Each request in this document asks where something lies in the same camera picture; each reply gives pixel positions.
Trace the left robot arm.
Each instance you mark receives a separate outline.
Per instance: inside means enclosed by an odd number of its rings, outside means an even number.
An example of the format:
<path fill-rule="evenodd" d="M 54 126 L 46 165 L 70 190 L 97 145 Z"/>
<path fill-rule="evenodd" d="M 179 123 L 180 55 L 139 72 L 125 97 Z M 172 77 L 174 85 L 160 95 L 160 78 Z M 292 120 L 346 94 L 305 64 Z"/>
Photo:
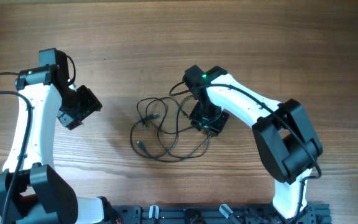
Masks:
<path fill-rule="evenodd" d="M 102 104 L 69 74 L 73 60 L 56 48 L 39 52 L 39 67 L 16 74 L 19 114 L 14 141 L 0 174 L 2 223 L 104 223 L 105 198 L 77 197 L 53 162 L 55 123 L 72 130 Z"/>

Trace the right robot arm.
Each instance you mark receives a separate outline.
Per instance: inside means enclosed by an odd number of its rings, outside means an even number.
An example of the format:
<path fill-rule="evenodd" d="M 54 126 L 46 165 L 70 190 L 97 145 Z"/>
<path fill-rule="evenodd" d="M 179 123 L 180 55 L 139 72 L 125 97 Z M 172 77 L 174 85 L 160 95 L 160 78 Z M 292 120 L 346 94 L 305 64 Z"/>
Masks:
<path fill-rule="evenodd" d="M 283 221 L 306 221 L 306 185 L 321 177 L 317 158 L 323 147 L 303 106 L 266 98 L 215 66 L 204 72 L 197 65 L 182 79 L 197 100 L 190 114 L 198 130 L 219 134 L 229 114 L 252 129 L 260 160 L 275 180 L 272 208 Z"/>

